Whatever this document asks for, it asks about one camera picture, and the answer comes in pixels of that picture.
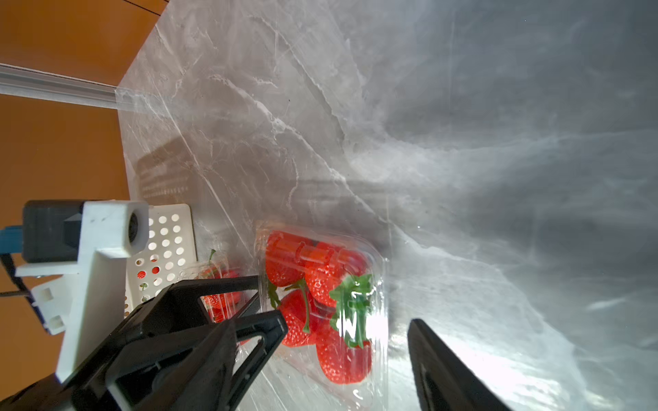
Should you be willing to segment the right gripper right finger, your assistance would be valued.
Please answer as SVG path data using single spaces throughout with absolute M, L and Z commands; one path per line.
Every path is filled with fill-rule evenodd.
M 423 320 L 411 320 L 408 345 L 421 409 L 509 409 Z

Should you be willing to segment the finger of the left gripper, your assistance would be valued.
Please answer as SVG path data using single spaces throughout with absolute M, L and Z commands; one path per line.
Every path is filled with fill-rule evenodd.
M 121 410 L 234 410 L 287 332 L 272 311 L 149 337 L 121 350 L 106 387 Z

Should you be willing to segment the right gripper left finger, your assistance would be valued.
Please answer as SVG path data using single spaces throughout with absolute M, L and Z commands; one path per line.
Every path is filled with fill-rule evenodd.
M 258 277 L 183 280 L 167 287 L 152 301 L 142 304 L 118 333 L 118 352 L 169 354 L 175 349 L 197 349 L 212 354 L 235 349 L 243 341 L 262 336 L 260 316 L 246 307 L 223 324 L 210 320 L 202 297 L 225 296 L 256 290 Z

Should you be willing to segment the white perforated plastic basket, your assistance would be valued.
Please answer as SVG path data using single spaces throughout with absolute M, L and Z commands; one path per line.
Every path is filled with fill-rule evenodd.
M 124 314 L 182 279 L 197 262 L 191 209 L 186 204 L 149 208 L 147 246 L 128 259 Z

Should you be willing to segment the red strawberry container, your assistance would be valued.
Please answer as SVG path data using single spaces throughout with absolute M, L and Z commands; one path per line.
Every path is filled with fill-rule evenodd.
M 306 262 L 304 278 L 311 296 L 324 306 L 336 308 L 330 293 L 347 275 L 360 277 L 368 269 L 366 257 L 356 251 L 319 242 Z
M 301 289 L 288 293 L 278 310 L 284 316 L 288 332 L 282 344 L 288 348 L 299 348 L 315 345 L 320 328 L 329 320 L 310 293 L 303 295 Z

